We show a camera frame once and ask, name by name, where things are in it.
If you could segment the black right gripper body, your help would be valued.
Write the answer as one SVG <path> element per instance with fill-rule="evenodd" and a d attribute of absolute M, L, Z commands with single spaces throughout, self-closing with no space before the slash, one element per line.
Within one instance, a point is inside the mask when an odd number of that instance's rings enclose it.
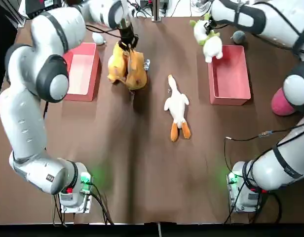
<path fill-rule="evenodd" d="M 205 33 L 207 35 L 211 34 L 211 31 L 214 30 L 215 26 L 216 26 L 216 23 L 214 22 L 213 19 L 205 20 L 205 23 L 204 23 Z"/>

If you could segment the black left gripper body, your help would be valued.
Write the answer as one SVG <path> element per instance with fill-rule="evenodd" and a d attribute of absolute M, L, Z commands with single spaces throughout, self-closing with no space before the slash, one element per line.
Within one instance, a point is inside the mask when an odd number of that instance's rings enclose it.
<path fill-rule="evenodd" d="M 135 38 L 134 32 L 133 32 L 133 26 L 132 24 L 126 26 L 126 27 L 119 27 L 119 33 L 121 37 L 121 41 L 133 41 Z"/>

